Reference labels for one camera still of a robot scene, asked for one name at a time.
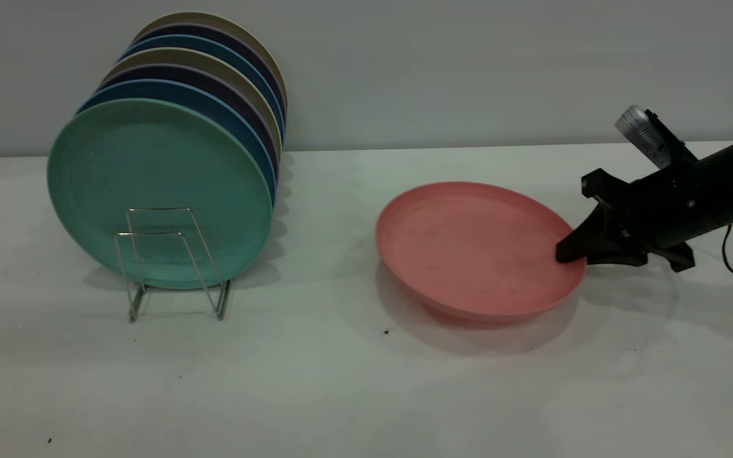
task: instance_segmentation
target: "wire plate holder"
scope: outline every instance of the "wire plate holder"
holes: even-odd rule
[[[188,244],[188,239],[186,238],[186,235],[183,234],[183,232],[135,232],[132,227],[132,214],[136,214],[137,212],[188,212],[189,215],[192,217],[192,221],[194,221],[194,227],[197,230],[197,234],[200,235],[200,242],[203,244],[203,249],[206,250],[207,257],[209,257],[209,261],[211,261],[211,266],[213,267],[213,272],[216,275],[216,285],[219,287],[219,297],[214,301],[214,298],[211,296],[211,292],[209,290],[209,285],[206,284],[206,279],[203,278],[203,273],[200,271],[200,267],[197,266],[197,261],[194,258],[194,252],[192,251],[192,247]],[[194,211],[189,208],[180,208],[180,209],[127,209],[126,211],[126,226],[128,226],[129,231],[128,232],[117,232],[115,234],[115,248],[117,250],[117,258],[120,261],[120,272],[123,274],[123,279],[126,283],[126,296],[129,299],[129,322],[134,323],[137,321],[137,313],[140,310],[140,302],[143,299],[143,296],[148,292],[150,286],[148,286],[145,281],[143,280],[143,268],[140,264],[140,257],[137,255],[137,243],[135,241],[138,237],[178,237],[180,240],[183,241],[183,245],[186,247],[186,252],[188,252],[188,257],[192,261],[192,265],[194,266],[194,270],[197,272],[198,278],[200,278],[200,283],[203,286],[203,291],[206,292],[206,296],[209,299],[209,302],[211,303],[211,310],[215,313],[216,319],[222,320],[225,318],[225,310],[228,305],[228,295],[230,292],[230,285],[234,281],[234,279],[227,279],[227,281],[222,281],[222,277],[219,275],[219,269],[216,268],[216,263],[213,260],[213,256],[211,256],[211,250],[209,250],[209,246],[206,244],[206,238],[203,237],[203,231],[200,228],[200,223],[197,221],[197,217],[194,215]],[[134,252],[134,263],[137,266],[137,274],[140,276],[140,283],[137,285],[137,291],[134,293],[134,297],[132,296],[132,288],[131,288],[131,281],[126,276],[126,266],[124,264],[123,260],[123,253],[122,250],[120,250],[120,238],[122,237],[128,237],[132,241],[132,251]]]

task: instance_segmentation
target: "beige plate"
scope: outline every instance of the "beige plate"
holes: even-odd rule
[[[276,76],[276,81],[279,82],[279,88],[282,90],[282,94],[284,95],[284,109],[285,111],[287,111],[288,87],[286,87],[284,84],[284,78],[282,77],[282,72],[279,70],[279,65],[276,64],[273,56],[270,55],[270,52],[268,52],[267,48],[265,48],[265,45],[263,45],[261,41],[257,40],[257,38],[253,36],[253,34],[248,32],[248,30],[242,28],[241,25],[235,24],[232,21],[227,20],[226,18],[199,11],[180,11],[171,13],[165,15],[164,17],[156,18],[154,21],[151,21],[150,24],[148,24],[140,32],[138,32],[137,35],[134,36],[132,43],[134,44],[138,38],[142,37],[143,34],[146,34],[152,29],[157,29],[158,27],[163,27],[164,25],[171,24],[206,25],[215,29],[219,29],[226,34],[232,35],[232,37],[236,37],[239,38],[239,40],[242,40],[243,43],[250,46],[250,49],[255,50],[256,54],[261,56],[261,58],[265,61],[265,64],[267,64],[267,66],[271,70],[273,70],[273,75]]]
[[[124,60],[119,61],[115,66],[109,70],[107,76],[102,79],[101,82],[107,81],[113,75],[122,72],[131,67],[137,67],[139,65],[149,64],[174,64],[174,65],[185,65],[186,67],[192,67],[192,69],[202,70],[216,78],[226,82],[230,87],[247,99],[257,112],[262,114],[262,117],[267,123],[270,133],[274,135],[274,144],[276,145],[279,159],[282,157],[282,137],[280,135],[279,124],[276,122],[276,116],[273,110],[270,109],[270,105],[265,101],[265,97],[256,89],[249,79],[245,78],[245,75],[238,72],[232,66],[226,64],[224,61],[208,55],[204,52],[198,52],[197,50],[189,50],[185,48],[154,48],[139,52],[137,54],[130,55]]]

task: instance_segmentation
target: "green plate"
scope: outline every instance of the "green plate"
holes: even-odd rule
[[[126,209],[191,208],[223,281],[253,263],[270,231],[267,183],[250,154],[215,122],[168,102],[120,99],[75,116],[55,140],[47,186],[67,232],[117,273],[114,234],[128,231]],[[206,283],[218,283],[187,212],[134,212],[132,224],[183,232]],[[135,240],[146,284],[201,287],[180,238]],[[131,240],[119,241],[127,276],[140,281]]]

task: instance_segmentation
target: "navy blue plate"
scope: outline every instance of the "navy blue plate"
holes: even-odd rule
[[[276,114],[276,119],[279,121],[279,127],[282,132],[284,131],[284,109],[279,103],[279,99],[276,97],[273,88],[270,87],[265,77],[253,66],[248,60],[230,49],[223,44],[217,43],[216,41],[209,40],[207,38],[196,37],[194,35],[160,35],[159,37],[146,38],[142,41],[138,41],[128,50],[125,54],[120,56],[119,60],[123,60],[125,57],[141,52],[142,50],[154,49],[154,48],[186,48],[191,50],[198,50],[216,57],[219,60],[224,61],[230,66],[239,70],[245,78],[253,83],[256,89],[265,97],[265,100],[270,105],[270,109]]]
[[[281,87],[276,82],[276,77],[273,75],[273,72],[271,72],[271,70],[268,68],[267,64],[265,64],[265,61],[262,60],[262,56],[256,54],[255,50],[250,49],[250,46],[239,40],[239,38],[236,38],[233,35],[226,34],[219,29],[215,29],[206,25],[169,24],[146,32],[146,34],[143,34],[141,37],[137,38],[132,43],[132,45],[134,45],[135,43],[140,43],[140,41],[143,40],[148,40],[149,38],[160,37],[161,35],[193,35],[195,37],[202,37],[216,41],[217,43],[220,43],[221,45],[226,46],[229,49],[235,50],[235,52],[244,57],[245,60],[247,60],[254,67],[256,67],[256,70],[259,70],[259,73],[264,76],[265,80],[267,80],[274,93],[279,96],[279,101],[281,102],[280,105],[282,109],[287,106],[287,98],[285,97],[285,94],[282,94]]]

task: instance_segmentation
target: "stack of plates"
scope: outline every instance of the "stack of plates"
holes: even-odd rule
[[[190,208],[221,280],[232,278],[267,242],[287,108],[279,68],[250,32],[206,13],[158,18],[55,140],[55,212],[79,246],[120,273],[114,235],[128,230],[127,209]],[[187,212],[137,212],[131,223],[183,232],[206,281],[218,283]],[[134,238],[146,284],[201,287],[183,243]],[[129,258],[126,275],[140,281]]]

